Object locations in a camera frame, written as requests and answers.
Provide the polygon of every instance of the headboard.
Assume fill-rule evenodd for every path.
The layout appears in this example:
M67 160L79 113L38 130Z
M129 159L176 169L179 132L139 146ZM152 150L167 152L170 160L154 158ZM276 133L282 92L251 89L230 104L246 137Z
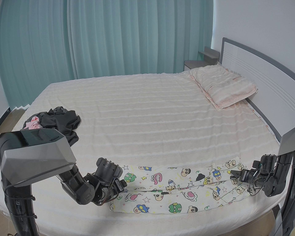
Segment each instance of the headboard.
M253 80L258 93L246 100L265 119L277 139L295 127L295 73L267 55L222 39L220 63Z

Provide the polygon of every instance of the folded cloth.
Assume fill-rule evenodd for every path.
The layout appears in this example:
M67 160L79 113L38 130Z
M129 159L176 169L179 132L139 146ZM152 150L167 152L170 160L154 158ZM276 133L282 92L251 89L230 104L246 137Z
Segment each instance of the folded cloth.
M39 118L37 116L34 116L30 122L25 122L25 128L24 129L29 129L29 130L34 130L34 129L41 129L43 128L39 124Z
M27 128L27 123L31 122L34 117L39 119L40 128L56 129L66 136L70 146L79 140L76 132L73 130L78 127L81 122L80 116L76 116L75 111L68 111L62 106L50 109L49 112L40 112L32 115L23 126Z
M195 166L145 167L124 165L125 191L110 210L124 213L181 214L232 204L255 189L240 183L231 170L247 168L236 157L207 168Z

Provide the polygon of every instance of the nightstand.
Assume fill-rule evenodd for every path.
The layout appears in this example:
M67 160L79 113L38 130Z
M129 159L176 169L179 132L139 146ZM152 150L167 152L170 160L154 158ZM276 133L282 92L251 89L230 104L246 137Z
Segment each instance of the nightstand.
M204 67L207 65L216 65L219 59L219 52L216 50L213 50L209 47L205 46L205 49L203 52L200 52L200 54L204 55L203 61L196 61L196 60L186 60L184 61L184 71L188 71L193 68L197 67Z

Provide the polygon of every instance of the cartoon print fabric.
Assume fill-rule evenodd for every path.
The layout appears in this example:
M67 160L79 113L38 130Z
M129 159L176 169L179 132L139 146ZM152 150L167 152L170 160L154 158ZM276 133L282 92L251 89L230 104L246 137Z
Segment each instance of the cartoon print fabric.
M135 214L182 214L229 205L254 191L230 174L231 170L244 168L239 157L202 169L125 165L123 175L128 186L110 209Z

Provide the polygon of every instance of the floor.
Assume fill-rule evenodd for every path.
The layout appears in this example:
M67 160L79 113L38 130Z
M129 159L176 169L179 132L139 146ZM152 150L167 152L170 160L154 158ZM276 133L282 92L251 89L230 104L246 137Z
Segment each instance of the floor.
M24 109L13 110L0 125L0 133L12 131L24 112ZM220 236L267 236L274 221L273 211L269 211L256 220ZM11 218L0 212L0 236L15 235L15 233ZM291 236L295 236L295 230L292 231Z

